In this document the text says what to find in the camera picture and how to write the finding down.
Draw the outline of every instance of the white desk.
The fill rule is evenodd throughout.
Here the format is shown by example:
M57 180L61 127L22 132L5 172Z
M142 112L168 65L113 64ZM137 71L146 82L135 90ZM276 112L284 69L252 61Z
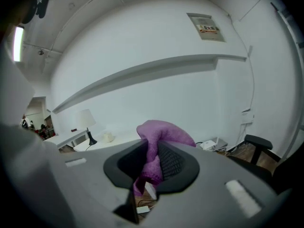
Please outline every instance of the white desk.
M45 141L54 143L60 149L61 147L67 145L68 143L72 142L73 140L85 134L86 134L86 130L77 130L75 132L61 133L57 136L46 139Z
M107 148L107 147L119 145L119 144L122 144L122 143L131 142L133 140L140 139L140 136L138 135L136 130L134 130L132 132L121 133L121 134L118 134L118 135L114 136L114 140L112 142L104 141L103 135L101 135L101 134L93 136L93 138L97 141L97 143L92 145L87 151ZM74 150L75 151L86 151L86 149L90 146L89 143L90 143L90 140L87 139L86 141L77 145L74 148Z

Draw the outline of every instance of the security camera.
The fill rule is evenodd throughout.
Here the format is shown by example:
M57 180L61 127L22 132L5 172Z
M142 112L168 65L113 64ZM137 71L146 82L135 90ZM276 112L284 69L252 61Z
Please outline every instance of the security camera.
M48 1L49 0L31 0L30 9L23 19L22 24L29 23L35 14L38 15L40 19L42 19L45 16L48 8Z

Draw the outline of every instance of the ceiling light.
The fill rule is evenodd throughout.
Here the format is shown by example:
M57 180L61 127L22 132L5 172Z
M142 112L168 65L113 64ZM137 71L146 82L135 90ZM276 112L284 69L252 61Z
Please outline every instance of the ceiling light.
M14 61L20 62L21 59L21 44L24 28L16 27L15 38L14 38Z

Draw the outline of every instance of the ceiling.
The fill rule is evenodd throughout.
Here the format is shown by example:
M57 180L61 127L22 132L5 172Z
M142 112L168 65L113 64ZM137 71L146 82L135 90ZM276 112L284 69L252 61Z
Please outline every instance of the ceiling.
M134 0L50 0L43 19L24 25L22 62L28 80L49 78L64 50L94 20ZM8 41L12 44L13 35Z

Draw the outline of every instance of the pink towel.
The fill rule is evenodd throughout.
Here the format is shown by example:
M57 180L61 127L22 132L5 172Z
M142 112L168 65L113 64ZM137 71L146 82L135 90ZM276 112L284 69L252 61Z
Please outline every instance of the pink towel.
M133 185L136 196L143 195L146 181L157 186L162 182L162 169L160 158L157 155L157 142L159 140L174 141L196 147L194 140L178 126L158 120L148 120L137 127L141 139L148 140L147 162L142 173Z

